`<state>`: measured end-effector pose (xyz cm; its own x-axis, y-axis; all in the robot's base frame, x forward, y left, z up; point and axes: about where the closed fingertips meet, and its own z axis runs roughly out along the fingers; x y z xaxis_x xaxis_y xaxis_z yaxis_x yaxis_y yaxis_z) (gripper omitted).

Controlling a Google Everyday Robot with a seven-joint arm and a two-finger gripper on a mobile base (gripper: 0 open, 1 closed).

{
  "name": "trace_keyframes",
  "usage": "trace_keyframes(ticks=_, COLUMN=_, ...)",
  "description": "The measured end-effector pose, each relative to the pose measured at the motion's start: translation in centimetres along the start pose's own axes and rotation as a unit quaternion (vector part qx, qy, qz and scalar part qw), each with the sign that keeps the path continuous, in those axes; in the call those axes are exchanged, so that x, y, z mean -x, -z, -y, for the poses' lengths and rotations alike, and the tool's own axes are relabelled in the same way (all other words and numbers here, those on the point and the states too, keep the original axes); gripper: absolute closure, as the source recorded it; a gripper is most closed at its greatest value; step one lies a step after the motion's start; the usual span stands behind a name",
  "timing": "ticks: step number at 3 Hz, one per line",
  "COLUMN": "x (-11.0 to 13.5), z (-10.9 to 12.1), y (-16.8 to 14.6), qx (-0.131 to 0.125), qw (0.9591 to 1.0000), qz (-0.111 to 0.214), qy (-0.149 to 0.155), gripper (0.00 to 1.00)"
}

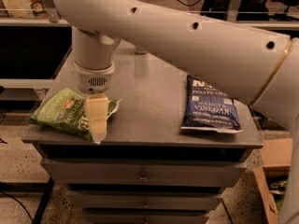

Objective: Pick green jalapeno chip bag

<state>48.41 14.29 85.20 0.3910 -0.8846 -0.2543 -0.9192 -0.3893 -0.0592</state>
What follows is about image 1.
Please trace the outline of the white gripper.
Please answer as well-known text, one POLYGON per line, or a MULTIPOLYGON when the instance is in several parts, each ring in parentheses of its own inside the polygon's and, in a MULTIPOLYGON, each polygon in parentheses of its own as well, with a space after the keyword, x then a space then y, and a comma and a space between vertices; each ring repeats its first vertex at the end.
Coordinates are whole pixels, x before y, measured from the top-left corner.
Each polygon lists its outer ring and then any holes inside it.
MULTIPOLYGON (((73 63, 72 70, 75 84, 81 92, 105 92, 111 87, 115 65, 91 70, 73 63)), ((84 108, 93 141, 100 143, 107 135, 108 98, 103 93, 93 93, 86 99, 84 108)))

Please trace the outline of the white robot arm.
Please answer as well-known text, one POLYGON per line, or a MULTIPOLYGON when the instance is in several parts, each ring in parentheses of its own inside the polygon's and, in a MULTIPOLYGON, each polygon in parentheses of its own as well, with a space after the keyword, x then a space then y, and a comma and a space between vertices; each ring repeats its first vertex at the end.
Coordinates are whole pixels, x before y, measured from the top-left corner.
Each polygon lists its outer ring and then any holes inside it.
POLYGON ((225 91, 289 131, 295 144, 278 224, 298 224, 297 39, 137 0, 53 1, 73 27, 73 61, 80 73, 109 73, 114 49, 126 40, 225 91))

